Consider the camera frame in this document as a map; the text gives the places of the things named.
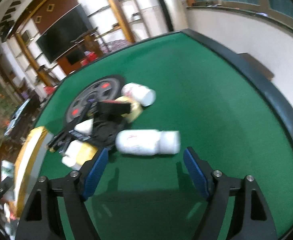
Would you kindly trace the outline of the white power adapter plug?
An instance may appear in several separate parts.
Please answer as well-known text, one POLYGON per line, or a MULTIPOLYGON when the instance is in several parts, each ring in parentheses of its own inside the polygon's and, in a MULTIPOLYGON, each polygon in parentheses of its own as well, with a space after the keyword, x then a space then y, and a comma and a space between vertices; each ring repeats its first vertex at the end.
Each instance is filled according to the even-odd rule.
POLYGON ((74 127, 74 130, 85 135, 90 135, 93 130, 93 123, 94 123, 94 119, 88 119, 86 121, 83 121, 77 124, 74 127))

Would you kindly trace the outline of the white bottle yellow cap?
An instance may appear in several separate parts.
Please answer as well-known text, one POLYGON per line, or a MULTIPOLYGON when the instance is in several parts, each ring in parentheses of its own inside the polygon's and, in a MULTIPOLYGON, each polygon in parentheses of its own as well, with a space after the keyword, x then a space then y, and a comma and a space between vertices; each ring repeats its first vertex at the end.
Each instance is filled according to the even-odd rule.
POLYGON ((179 131, 129 129, 118 133, 115 146, 123 154, 139 156, 178 154, 181 147, 181 138, 179 131))

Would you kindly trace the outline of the small white pill bottle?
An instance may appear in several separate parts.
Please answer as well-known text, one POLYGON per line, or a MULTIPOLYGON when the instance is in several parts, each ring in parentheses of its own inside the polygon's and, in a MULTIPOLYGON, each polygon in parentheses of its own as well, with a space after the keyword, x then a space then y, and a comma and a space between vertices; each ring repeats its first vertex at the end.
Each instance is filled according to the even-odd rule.
POLYGON ((121 94, 122 96, 127 96, 137 101, 143 107, 152 105, 156 100, 156 93, 154 90, 138 83, 127 83, 121 89, 121 94))

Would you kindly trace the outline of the gold-rimmed storage box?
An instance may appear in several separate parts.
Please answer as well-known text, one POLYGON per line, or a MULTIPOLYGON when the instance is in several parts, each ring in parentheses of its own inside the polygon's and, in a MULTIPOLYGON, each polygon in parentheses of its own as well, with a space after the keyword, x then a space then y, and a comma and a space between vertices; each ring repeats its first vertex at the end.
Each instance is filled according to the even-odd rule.
POLYGON ((15 161, 14 215, 21 217, 25 204, 36 184, 47 153, 47 144, 53 138, 44 126, 32 129, 15 161))

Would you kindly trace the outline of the round grey control panel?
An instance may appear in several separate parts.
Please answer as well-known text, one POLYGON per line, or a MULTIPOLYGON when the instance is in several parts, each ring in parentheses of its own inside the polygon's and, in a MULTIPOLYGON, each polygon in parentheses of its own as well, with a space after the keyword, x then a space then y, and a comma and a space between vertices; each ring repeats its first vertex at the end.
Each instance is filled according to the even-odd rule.
POLYGON ((63 125, 67 126, 74 119, 78 118, 88 101, 92 103, 90 109, 92 112, 97 102, 114 100, 120 97, 125 81, 125 77, 121 75, 108 75, 93 81, 93 83, 85 87, 70 103, 65 112, 63 125))

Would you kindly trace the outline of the brown wooden side table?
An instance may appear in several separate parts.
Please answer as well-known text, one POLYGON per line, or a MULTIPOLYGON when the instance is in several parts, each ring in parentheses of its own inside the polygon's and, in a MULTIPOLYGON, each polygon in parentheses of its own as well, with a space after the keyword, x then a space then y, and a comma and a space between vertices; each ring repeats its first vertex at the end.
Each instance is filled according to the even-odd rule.
POLYGON ((253 57, 251 54, 238 53, 238 55, 241 56, 249 64, 251 64, 252 68, 254 68, 256 71, 264 75, 269 81, 271 81, 274 78, 274 73, 266 66, 264 66, 260 61, 258 61, 255 57, 253 57))

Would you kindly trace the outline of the red plastic bag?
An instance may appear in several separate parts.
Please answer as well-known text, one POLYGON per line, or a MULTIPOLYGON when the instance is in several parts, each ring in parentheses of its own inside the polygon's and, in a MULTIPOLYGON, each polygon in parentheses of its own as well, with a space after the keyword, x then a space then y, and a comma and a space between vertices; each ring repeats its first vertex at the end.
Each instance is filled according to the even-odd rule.
POLYGON ((86 66, 87 64, 95 61, 98 56, 96 53, 92 52, 92 51, 85 51, 84 52, 84 55, 85 57, 83 58, 83 60, 80 62, 81 63, 81 66, 84 67, 86 66))

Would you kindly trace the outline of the wooden tv cabinet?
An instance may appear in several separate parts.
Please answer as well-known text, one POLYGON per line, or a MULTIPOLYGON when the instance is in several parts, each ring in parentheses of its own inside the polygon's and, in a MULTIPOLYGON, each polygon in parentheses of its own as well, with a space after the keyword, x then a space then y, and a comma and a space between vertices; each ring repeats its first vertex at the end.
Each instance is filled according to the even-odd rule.
POLYGON ((63 72, 66 75, 69 75, 70 73, 82 68, 80 62, 84 57, 85 55, 83 52, 77 46, 75 46, 59 57, 57 62, 63 72))

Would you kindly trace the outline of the black flat television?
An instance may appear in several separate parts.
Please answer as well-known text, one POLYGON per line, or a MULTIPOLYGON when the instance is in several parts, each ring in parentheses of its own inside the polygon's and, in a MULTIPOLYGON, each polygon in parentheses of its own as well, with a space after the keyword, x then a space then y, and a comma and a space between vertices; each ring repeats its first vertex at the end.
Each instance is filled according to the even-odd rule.
POLYGON ((52 63, 74 46, 74 40, 91 29, 93 26, 79 4, 52 24, 36 43, 52 63))

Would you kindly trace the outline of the dark wooden chair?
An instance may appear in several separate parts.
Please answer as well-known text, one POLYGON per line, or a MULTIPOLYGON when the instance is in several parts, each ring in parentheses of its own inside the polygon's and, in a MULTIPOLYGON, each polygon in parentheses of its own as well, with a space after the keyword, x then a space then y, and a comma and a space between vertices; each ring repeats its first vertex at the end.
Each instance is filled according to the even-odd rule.
POLYGON ((89 51, 90 53, 95 53, 97 57, 103 57, 111 52, 107 43, 100 35, 98 27, 89 29, 75 40, 72 40, 71 43, 74 43, 84 55, 86 55, 85 51, 89 51))

